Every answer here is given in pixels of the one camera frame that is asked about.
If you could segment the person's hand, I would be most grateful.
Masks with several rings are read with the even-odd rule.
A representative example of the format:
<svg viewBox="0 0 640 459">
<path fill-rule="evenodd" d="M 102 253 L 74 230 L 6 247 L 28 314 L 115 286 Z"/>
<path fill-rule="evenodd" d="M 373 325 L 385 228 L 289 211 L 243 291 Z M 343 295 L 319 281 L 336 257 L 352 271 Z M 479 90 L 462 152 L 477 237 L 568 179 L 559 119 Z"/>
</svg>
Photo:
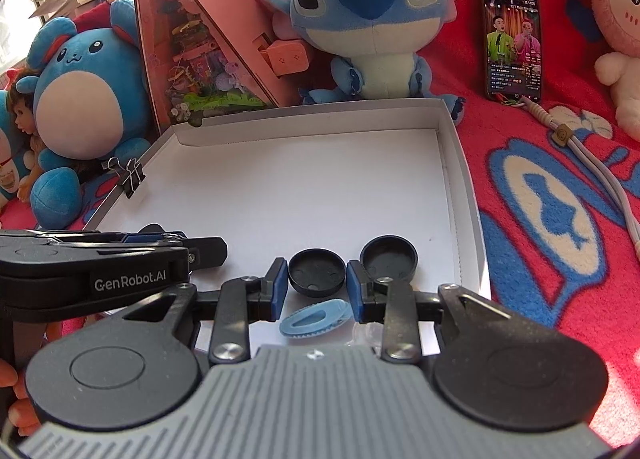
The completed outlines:
<svg viewBox="0 0 640 459">
<path fill-rule="evenodd" d="M 24 373 L 18 373 L 6 361 L 0 361 L 1 387 L 10 387 L 16 401 L 10 406 L 8 419 L 17 428 L 21 436 L 32 435 L 41 425 L 36 415 L 35 407 L 28 398 Z"/>
</svg>

